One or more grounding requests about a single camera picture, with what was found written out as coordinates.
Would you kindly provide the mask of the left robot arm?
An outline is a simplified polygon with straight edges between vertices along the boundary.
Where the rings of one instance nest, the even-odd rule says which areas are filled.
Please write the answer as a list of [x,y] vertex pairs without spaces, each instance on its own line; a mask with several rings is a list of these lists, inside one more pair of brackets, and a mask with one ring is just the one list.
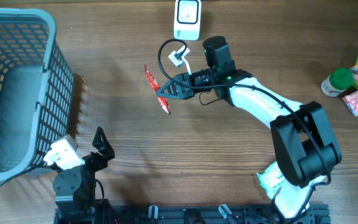
[[108,161],[115,158],[114,149],[101,127],[96,130],[92,146],[98,151],[85,156],[83,165],[67,170],[58,169],[53,181],[57,205],[54,224],[120,222],[108,199],[95,198],[96,186],[101,185],[95,173],[107,168]]

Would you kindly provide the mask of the small red white box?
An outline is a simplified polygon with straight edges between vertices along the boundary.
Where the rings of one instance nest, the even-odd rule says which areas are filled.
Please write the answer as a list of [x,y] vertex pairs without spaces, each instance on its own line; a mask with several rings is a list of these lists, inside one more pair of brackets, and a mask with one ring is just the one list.
[[349,108],[350,112],[357,117],[358,116],[358,90],[342,97],[343,102]]

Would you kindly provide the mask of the teal white tissue pack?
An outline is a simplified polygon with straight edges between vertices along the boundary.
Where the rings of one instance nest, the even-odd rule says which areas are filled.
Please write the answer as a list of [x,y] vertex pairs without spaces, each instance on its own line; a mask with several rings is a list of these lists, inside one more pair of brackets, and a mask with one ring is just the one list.
[[284,176],[278,166],[277,161],[269,165],[265,171],[257,173],[260,185],[265,189],[267,196],[273,199],[284,181]]

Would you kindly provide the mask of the green lid plastic jar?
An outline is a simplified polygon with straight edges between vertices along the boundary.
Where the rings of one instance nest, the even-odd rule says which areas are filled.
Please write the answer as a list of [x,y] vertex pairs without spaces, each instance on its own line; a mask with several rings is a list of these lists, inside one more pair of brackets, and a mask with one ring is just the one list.
[[321,84],[322,92],[330,97],[337,97],[354,83],[353,73],[346,68],[332,72]]

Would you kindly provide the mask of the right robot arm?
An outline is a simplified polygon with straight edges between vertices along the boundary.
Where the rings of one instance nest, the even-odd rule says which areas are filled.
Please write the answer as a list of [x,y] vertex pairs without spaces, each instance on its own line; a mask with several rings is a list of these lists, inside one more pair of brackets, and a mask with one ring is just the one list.
[[213,90],[219,100],[243,109],[271,131],[275,158],[284,180],[272,202],[275,219],[296,223],[310,211],[311,196],[329,185],[331,172],[342,153],[325,109],[317,102],[302,104],[286,99],[259,83],[249,72],[236,68],[225,37],[203,42],[208,68],[188,70],[171,77],[155,93],[187,100]]

